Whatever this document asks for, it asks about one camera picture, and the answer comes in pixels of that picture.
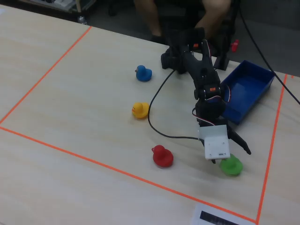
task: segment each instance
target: yellow rubber duck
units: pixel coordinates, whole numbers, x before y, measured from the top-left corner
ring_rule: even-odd
[[[148,116],[149,104],[146,102],[136,102],[132,107],[132,114],[138,118],[143,119]]]

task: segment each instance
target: blue tray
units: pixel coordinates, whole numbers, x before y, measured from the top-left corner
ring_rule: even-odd
[[[223,117],[235,124],[239,124],[259,98],[269,89],[274,79],[271,71],[259,67],[251,62],[243,61],[222,82],[231,90],[231,99],[227,103]],[[225,99],[229,90],[225,87]]]

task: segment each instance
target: person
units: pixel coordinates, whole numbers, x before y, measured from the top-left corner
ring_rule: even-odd
[[[204,17],[197,23],[196,28],[203,27],[205,38],[209,39],[219,28],[222,20],[230,9],[231,0],[196,0],[201,1],[205,8]],[[159,24],[158,9],[155,0],[134,0],[135,8],[148,25],[152,38],[151,41],[165,44],[162,29]]]

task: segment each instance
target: white paper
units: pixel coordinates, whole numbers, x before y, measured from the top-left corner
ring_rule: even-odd
[[[250,221],[244,220],[240,217],[234,216],[232,214],[218,210],[216,208],[210,207],[210,206],[202,204],[202,203],[198,203],[196,205],[190,225],[214,225],[210,222],[200,219],[200,215],[201,215],[202,211],[210,213],[210,214],[220,217],[222,219],[228,220],[232,223],[236,223],[238,225],[255,225],[254,223],[252,223]]]

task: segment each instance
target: black cable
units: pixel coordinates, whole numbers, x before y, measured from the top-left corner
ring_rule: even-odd
[[[240,8],[240,17],[241,17],[241,19],[242,19],[242,21],[243,21],[243,23],[244,23],[244,26],[245,26],[245,28],[246,28],[246,30],[247,30],[247,32],[248,32],[248,35],[250,36],[250,38],[251,38],[253,44],[255,45],[255,47],[257,48],[257,50],[258,50],[259,54],[261,55],[263,61],[266,63],[266,65],[268,66],[268,68],[270,69],[270,71],[274,74],[274,76],[279,80],[279,82],[282,84],[282,86],[284,86],[284,88],[287,90],[287,92],[288,92],[288,93],[296,100],[296,102],[300,105],[300,101],[299,101],[299,100],[291,93],[291,91],[286,87],[286,85],[282,82],[282,80],[278,77],[278,75],[274,72],[274,70],[272,69],[272,67],[270,66],[270,64],[267,62],[265,56],[263,55],[262,51],[261,51],[260,48],[258,47],[257,43],[255,42],[255,40],[254,40],[254,38],[253,38],[253,36],[252,36],[252,34],[251,34],[251,32],[250,32],[250,30],[249,30],[249,28],[248,28],[246,22],[245,22],[245,19],[244,19],[244,17],[243,17],[241,8]]]
[[[154,101],[154,99],[156,98],[156,96],[158,95],[158,93],[160,92],[160,90],[162,89],[163,85],[165,84],[165,82],[170,78],[170,76],[175,72],[176,70],[173,70],[168,76],[167,78],[164,80],[164,82],[160,85],[158,91],[156,92],[156,94],[154,95],[153,99],[151,100],[150,102],[150,105],[149,105],[149,110],[148,110],[148,122],[149,122],[149,125],[150,127],[155,130],[157,133],[159,133],[160,135],[164,136],[164,137],[168,137],[168,138],[175,138],[175,139],[193,139],[193,140],[199,140],[198,138],[196,137],[184,137],[184,136],[169,136],[169,135],[165,135],[163,133],[161,133],[160,131],[156,130],[155,127],[153,127],[153,125],[151,124],[150,122],[150,109],[151,109],[151,106],[152,106],[152,103]]]

